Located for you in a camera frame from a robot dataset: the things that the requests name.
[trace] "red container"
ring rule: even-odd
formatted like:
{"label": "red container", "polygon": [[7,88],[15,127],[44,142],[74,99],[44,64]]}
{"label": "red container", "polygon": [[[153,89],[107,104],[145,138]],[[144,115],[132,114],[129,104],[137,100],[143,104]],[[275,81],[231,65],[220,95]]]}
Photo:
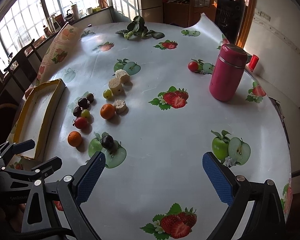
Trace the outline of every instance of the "red container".
{"label": "red container", "polygon": [[256,68],[256,65],[257,65],[258,61],[259,61],[258,56],[253,55],[252,58],[251,58],[251,61],[248,64],[248,68],[251,70],[251,72],[253,72],[254,69]]}
{"label": "red container", "polygon": [[214,98],[229,101],[234,96],[247,60],[247,53],[240,47],[230,43],[221,46],[209,86]]}

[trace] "yellow tray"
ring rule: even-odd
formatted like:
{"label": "yellow tray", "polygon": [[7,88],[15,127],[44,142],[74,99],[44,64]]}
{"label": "yellow tray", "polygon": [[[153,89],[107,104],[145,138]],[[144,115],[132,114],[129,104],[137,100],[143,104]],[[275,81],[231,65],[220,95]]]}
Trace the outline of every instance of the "yellow tray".
{"label": "yellow tray", "polygon": [[32,90],[21,110],[13,142],[32,139],[35,147],[19,156],[42,162],[50,125],[65,87],[62,79],[56,79]]}

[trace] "green grape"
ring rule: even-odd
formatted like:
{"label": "green grape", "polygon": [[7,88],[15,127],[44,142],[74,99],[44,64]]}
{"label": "green grape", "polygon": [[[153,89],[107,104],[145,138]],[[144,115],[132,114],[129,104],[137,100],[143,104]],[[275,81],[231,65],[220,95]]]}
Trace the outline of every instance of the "green grape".
{"label": "green grape", "polygon": [[83,109],[81,111],[81,117],[88,118],[90,116],[90,112],[87,109]]}
{"label": "green grape", "polygon": [[112,97],[111,90],[110,90],[110,89],[105,90],[105,91],[103,92],[103,97],[104,97],[105,99],[111,98],[111,97]]}

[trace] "room floor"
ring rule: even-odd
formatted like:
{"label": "room floor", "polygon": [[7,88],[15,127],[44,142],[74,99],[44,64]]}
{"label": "room floor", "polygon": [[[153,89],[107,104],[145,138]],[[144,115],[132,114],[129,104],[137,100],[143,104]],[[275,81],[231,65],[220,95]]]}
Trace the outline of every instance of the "room floor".
{"label": "room floor", "polygon": [[[268,96],[280,101],[290,140],[291,171],[300,170],[300,109],[272,84],[261,77],[256,78]],[[293,178],[291,184],[293,193],[300,193],[300,176]]]}

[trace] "red cup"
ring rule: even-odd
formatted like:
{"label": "red cup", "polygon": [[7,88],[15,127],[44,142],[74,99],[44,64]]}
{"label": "red cup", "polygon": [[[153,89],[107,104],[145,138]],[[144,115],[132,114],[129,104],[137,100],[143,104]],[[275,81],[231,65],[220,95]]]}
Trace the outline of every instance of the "red cup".
{"label": "red cup", "polygon": [[253,55],[250,62],[249,62],[249,64],[248,64],[248,68],[251,70],[251,72],[253,72],[253,70],[256,68],[256,65],[257,65],[258,61],[259,61],[258,56]]}

